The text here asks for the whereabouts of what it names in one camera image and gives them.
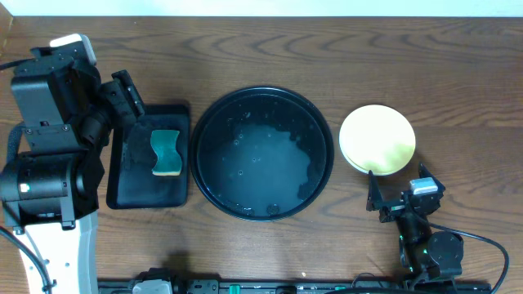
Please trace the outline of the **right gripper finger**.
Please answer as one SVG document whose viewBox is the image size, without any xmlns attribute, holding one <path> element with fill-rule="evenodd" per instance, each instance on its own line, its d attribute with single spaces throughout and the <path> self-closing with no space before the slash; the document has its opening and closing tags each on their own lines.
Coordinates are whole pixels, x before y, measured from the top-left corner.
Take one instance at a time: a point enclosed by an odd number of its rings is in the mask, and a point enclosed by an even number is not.
<svg viewBox="0 0 523 294">
<path fill-rule="evenodd" d="M 383 197 L 379 189 L 377 177 L 369 170 L 369 192 L 366 203 L 368 212 L 380 210 L 383 204 Z"/>
<path fill-rule="evenodd" d="M 418 164 L 418 175 L 420 178 L 432 178 L 438 190 L 445 190 L 445 186 L 428 171 L 427 167 L 423 163 Z"/>
</svg>

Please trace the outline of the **green yellow sponge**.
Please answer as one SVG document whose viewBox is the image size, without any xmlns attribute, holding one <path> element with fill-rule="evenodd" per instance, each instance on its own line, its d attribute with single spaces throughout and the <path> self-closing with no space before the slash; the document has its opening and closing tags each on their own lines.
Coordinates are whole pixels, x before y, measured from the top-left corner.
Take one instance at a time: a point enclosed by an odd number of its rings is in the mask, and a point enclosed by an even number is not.
<svg viewBox="0 0 523 294">
<path fill-rule="evenodd" d="M 177 130 L 154 130 L 151 133 L 150 145 L 157 157 L 152 168 L 155 176 L 179 176 L 182 169 L 181 155 L 177 151 Z"/>
</svg>

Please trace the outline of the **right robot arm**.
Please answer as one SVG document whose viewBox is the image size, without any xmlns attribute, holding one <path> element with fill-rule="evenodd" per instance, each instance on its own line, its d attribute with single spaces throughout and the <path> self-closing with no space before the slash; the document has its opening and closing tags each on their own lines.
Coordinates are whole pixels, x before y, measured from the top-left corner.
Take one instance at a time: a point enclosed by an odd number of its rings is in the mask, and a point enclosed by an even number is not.
<svg viewBox="0 0 523 294">
<path fill-rule="evenodd" d="M 424 165 L 400 198 L 386 200 L 378 178 L 369 172 L 366 210 L 378 211 L 379 221 L 394 222 L 400 233 L 400 262 L 422 281 L 445 281 L 463 273 L 464 241 L 444 229 L 433 232 L 427 217 L 440 208 L 445 186 Z"/>
</svg>

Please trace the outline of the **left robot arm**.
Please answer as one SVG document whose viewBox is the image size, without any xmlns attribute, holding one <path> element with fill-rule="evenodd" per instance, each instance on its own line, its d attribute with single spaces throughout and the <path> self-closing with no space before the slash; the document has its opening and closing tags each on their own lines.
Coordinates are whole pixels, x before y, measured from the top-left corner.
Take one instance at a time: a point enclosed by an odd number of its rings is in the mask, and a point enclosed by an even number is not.
<svg viewBox="0 0 523 294">
<path fill-rule="evenodd" d="M 82 41 L 35 47 L 11 80 L 23 122 L 1 174 L 5 222 L 20 246 L 32 293 L 95 293 L 101 151 L 143 103 L 124 71 L 102 82 Z"/>
</svg>

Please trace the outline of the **yellow plate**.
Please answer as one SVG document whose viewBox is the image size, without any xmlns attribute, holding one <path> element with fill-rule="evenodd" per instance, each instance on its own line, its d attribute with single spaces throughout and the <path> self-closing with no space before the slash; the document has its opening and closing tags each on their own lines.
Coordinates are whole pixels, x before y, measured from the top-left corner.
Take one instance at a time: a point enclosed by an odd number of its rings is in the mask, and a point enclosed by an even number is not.
<svg viewBox="0 0 523 294">
<path fill-rule="evenodd" d="M 385 163 L 396 173 L 412 159 L 416 136 L 410 122 L 397 110 L 385 105 L 365 105 L 346 116 L 338 143 L 341 152 L 355 161 L 367 158 Z"/>
</svg>

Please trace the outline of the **mint plate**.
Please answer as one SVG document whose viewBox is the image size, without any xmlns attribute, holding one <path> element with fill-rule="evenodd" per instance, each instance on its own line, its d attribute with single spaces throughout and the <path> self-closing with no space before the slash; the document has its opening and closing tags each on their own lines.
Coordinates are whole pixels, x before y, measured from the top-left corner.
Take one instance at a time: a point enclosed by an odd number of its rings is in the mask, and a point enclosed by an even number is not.
<svg viewBox="0 0 523 294">
<path fill-rule="evenodd" d="M 392 166 L 385 163 L 376 162 L 367 158 L 364 158 L 360 161 L 355 161 L 349 156 L 348 153 L 342 152 L 342 155 L 353 168 L 364 174 L 375 172 L 378 176 L 388 176 L 395 171 Z"/>
</svg>

